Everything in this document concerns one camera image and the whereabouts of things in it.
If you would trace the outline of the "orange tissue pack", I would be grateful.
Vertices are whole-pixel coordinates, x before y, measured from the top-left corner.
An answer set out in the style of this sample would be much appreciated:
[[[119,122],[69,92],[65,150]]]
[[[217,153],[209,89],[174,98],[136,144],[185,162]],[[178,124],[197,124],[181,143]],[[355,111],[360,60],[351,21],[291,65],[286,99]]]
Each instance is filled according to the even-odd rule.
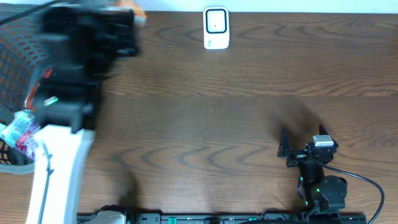
[[[134,0],[120,0],[119,7],[127,11],[132,11],[134,13],[135,25],[141,27],[145,26],[147,20],[146,12]]]

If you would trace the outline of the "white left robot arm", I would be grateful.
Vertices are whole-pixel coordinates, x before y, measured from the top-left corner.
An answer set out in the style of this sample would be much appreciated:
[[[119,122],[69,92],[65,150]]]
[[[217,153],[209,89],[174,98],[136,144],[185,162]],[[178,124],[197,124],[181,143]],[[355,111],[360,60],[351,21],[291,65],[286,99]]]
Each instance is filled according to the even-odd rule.
[[[50,73],[32,101],[40,129],[27,223],[76,223],[95,141],[102,83],[115,60],[138,54],[135,14],[117,6],[57,6],[41,17]]]

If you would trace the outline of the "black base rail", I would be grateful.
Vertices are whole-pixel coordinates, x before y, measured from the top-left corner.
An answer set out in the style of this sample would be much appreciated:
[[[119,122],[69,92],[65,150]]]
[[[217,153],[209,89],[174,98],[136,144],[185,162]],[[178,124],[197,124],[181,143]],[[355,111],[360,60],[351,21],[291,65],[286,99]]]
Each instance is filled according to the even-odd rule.
[[[358,213],[312,215],[304,220],[300,215],[268,208],[262,213],[134,213],[122,207],[105,206],[92,214],[77,216],[77,223],[121,224],[238,224],[238,223],[366,223],[366,217]]]

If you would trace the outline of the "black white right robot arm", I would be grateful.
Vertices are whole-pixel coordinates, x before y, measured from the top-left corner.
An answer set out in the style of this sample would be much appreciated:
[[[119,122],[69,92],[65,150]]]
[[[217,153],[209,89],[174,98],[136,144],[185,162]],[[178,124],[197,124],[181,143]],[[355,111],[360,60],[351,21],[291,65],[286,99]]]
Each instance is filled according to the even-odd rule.
[[[304,149],[293,149],[287,130],[282,128],[277,157],[286,159],[287,167],[298,167],[299,191],[305,199],[307,209],[303,219],[312,215],[338,213],[345,208],[348,184],[344,178],[325,175],[324,166],[333,160],[338,143],[320,125],[319,134]]]

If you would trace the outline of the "teal snack packet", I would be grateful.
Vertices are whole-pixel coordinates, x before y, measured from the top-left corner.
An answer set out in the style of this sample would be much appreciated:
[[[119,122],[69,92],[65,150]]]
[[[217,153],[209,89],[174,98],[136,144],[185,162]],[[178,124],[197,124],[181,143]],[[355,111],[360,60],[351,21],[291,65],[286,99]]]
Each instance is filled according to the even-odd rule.
[[[34,134],[40,129],[31,110],[14,113],[14,120],[9,125],[1,124],[1,139],[17,149],[29,159],[35,160],[35,148],[38,146]]]

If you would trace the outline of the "grey plastic basket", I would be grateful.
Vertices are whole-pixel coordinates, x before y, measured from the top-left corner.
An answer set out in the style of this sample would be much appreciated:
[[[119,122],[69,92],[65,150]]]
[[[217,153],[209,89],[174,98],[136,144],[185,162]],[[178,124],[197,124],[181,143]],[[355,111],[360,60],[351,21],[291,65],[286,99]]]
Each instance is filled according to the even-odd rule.
[[[1,2],[1,21],[33,7]],[[11,123],[14,113],[25,109],[29,82],[47,56],[37,40],[39,27],[39,12],[1,25],[1,124]],[[33,160],[1,139],[1,173],[33,171]]]

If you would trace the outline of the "red orange snack packet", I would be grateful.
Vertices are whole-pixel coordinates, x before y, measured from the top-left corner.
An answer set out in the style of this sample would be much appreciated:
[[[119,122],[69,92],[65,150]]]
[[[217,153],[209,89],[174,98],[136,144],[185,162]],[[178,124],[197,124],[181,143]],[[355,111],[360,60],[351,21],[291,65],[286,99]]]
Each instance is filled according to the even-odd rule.
[[[40,82],[42,79],[49,78],[53,73],[53,69],[50,67],[47,68],[38,68],[35,70],[30,78],[28,89],[25,95],[24,100],[24,108],[27,110],[34,110],[33,102],[35,94],[39,88]]]

